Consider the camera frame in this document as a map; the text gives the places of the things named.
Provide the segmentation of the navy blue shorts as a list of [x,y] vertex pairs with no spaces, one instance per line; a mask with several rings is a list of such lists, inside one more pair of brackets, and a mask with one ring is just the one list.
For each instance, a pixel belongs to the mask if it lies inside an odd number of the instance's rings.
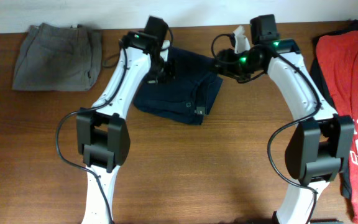
[[175,62],[175,78],[163,84],[144,83],[134,106],[180,123],[201,125],[223,84],[223,79],[210,70],[214,60],[179,48],[169,50],[168,58]]

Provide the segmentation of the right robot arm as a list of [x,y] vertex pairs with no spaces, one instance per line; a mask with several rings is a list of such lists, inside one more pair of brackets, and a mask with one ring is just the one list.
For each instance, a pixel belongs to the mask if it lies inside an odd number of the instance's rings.
[[[213,57],[218,68],[239,69],[230,74],[238,83],[249,82],[252,73],[262,71],[280,90],[293,121],[274,131],[267,143],[270,165],[288,183],[285,198],[272,215],[272,223],[311,223],[320,195],[347,166],[354,132],[352,118],[339,115],[325,100],[293,39],[258,42],[241,53],[222,50]],[[295,131],[285,150],[289,173],[285,177],[273,161],[272,143],[289,127]]]

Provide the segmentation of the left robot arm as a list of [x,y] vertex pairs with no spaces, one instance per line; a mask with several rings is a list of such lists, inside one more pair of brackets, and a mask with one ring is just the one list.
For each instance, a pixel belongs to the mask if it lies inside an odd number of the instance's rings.
[[169,76],[171,42],[166,33],[129,32],[120,41],[119,60],[101,96],[76,116],[78,151],[85,164],[88,188],[83,223],[113,223],[112,200],[117,173],[129,153],[126,124],[139,86]]

